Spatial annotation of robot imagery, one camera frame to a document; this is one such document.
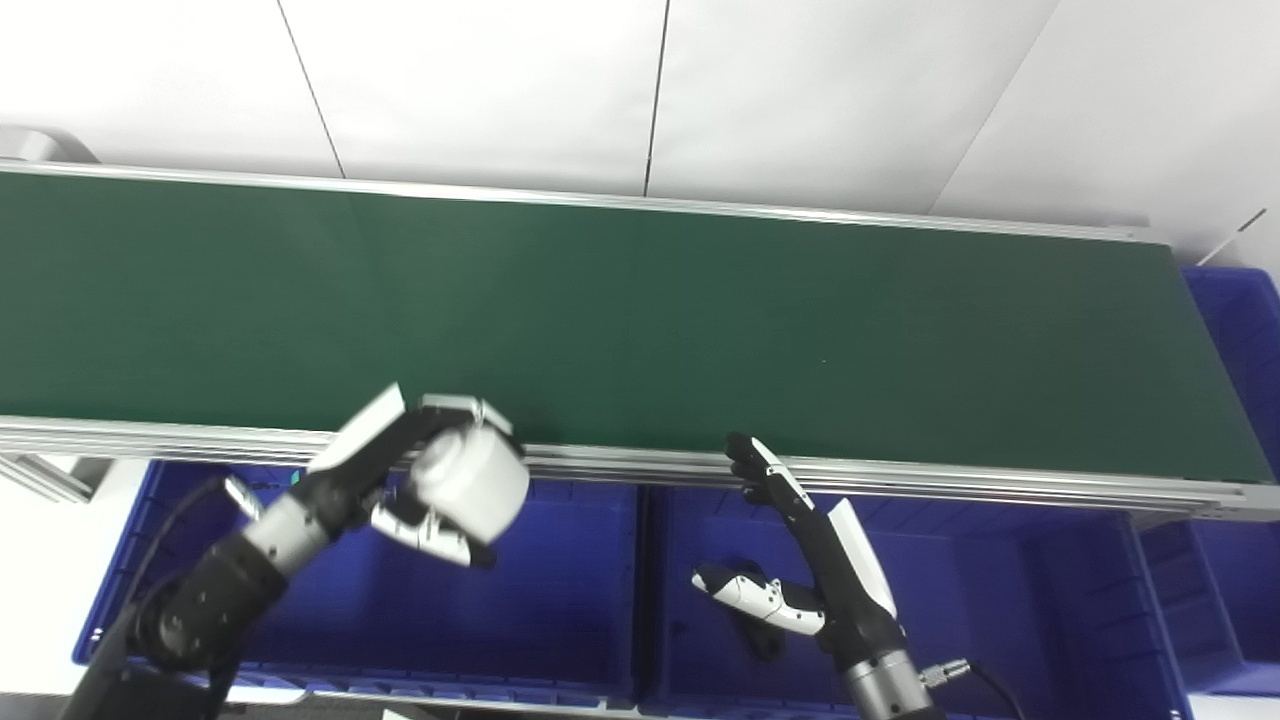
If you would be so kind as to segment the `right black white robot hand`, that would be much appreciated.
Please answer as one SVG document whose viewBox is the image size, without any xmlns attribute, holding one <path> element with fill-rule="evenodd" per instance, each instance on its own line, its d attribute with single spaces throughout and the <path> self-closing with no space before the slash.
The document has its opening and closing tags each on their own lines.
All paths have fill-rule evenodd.
<svg viewBox="0 0 1280 720">
<path fill-rule="evenodd" d="M 790 468 L 753 436 L 728 433 L 724 454 L 742 482 L 744 498 L 780 515 L 814 585 L 713 562 L 695 568 L 692 585 L 745 618 L 817 638 L 841 673 L 904 651 L 892 592 L 852 505 L 840 500 L 822 510 Z"/>
</svg>

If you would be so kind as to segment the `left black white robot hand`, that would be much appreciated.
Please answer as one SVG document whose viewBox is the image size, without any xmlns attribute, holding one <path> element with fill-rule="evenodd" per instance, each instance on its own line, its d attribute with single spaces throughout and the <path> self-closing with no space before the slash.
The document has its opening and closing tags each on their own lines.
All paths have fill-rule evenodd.
<svg viewBox="0 0 1280 720">
<path fill-rule="evenodd" d="M 530 484 L 524 446 L 490 404 L 460 395 L 410 404 L 392 384 L 310 461 L 294 492 L 338 530 L 367 523 L 420 553 L 489 568 Z"/>
</svg>

